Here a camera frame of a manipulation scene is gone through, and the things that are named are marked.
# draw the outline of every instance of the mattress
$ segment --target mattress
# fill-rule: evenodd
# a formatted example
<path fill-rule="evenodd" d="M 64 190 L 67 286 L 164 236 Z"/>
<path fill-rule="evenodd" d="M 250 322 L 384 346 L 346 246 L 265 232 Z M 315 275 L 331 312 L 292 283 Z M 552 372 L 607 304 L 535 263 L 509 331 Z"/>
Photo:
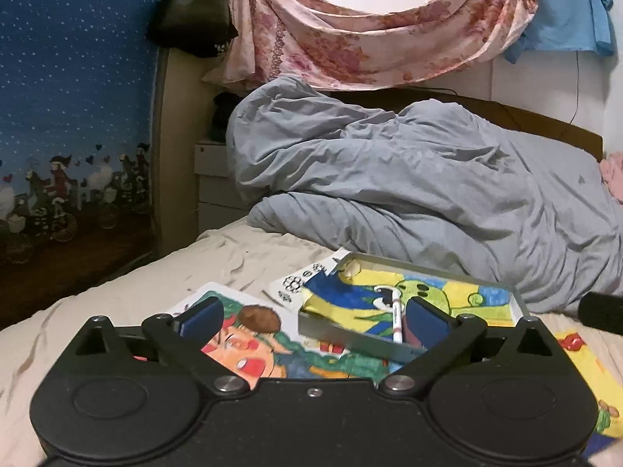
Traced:
<path fill-rule="evenodd" d="M 166 311 L 208 281 L 260 296 L 270 281 L 331 254 L 294 235 L 266 233 L 241 219 L 205 232 L 194 244 L 78 296 L 56 302 L 0 332 L 0 466 L 34 467 L 44 454 L 30 425 L 29 403 L 39 382 L 85 320 L 97 314 L 135 325 Z M 574 329 L 623 385 L 623 337 L 547 314 L 554 332 Z M 623 467 L 623 443 L 594 458 Z"/>

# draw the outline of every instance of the gray blanket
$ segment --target gray blanket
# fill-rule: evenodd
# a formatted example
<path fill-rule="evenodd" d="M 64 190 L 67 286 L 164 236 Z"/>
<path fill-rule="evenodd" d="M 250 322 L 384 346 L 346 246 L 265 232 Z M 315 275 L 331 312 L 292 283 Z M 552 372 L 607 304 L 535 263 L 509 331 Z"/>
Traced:
<path fill-rule="evenodd" d="M 619 295 L 621 207 L 593 157 L 458 104 L 364 109 L 282 76 L 227 131 L 248 223 L 518 288 L 536 313 Z"/>

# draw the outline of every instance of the pink floral cloth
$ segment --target pink floral cloth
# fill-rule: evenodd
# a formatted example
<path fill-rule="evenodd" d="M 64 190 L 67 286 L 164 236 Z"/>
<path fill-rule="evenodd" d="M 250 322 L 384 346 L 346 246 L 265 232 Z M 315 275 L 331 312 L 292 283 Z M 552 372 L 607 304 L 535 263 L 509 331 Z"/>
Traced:
<path fill-rule="evenodd" d="M 623 204 L 623 152 L 613 152 L 599 164 L 610 194 Z"/>
<path fill-rule="evenodd" d="M 373 90 L 462 70 L 519 38 L 537 0 L 429 0 L 363 13 L 325 0 L 230 0 L 239 32 L 205 80 L 265 83 L 298 74 L 319 90 Z"/>

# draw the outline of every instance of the nightstand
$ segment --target nightstand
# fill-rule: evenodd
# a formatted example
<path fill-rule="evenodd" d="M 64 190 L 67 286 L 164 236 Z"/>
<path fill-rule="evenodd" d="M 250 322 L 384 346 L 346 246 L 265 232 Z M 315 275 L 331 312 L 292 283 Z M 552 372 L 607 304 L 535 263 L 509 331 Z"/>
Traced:
<path fill-rule="evenodd" d="M 195 145 L 195 174 L 199 176 L 199 233 L 221 228 L 246 216 L 242 201 L 227 169 L 225 144 L 201 140 Z"/>

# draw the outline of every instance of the hanging bag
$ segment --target hanging bag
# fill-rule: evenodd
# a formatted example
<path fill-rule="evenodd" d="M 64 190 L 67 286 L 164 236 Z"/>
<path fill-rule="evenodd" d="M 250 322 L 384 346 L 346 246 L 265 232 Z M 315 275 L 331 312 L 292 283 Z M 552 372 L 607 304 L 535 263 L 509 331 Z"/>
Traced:
<path fill-rule="evenodd" d="M 146 36 L 160 47 L 214 58 L 238 31 L 231 21 L 229 0 L 160 0 Z"/>

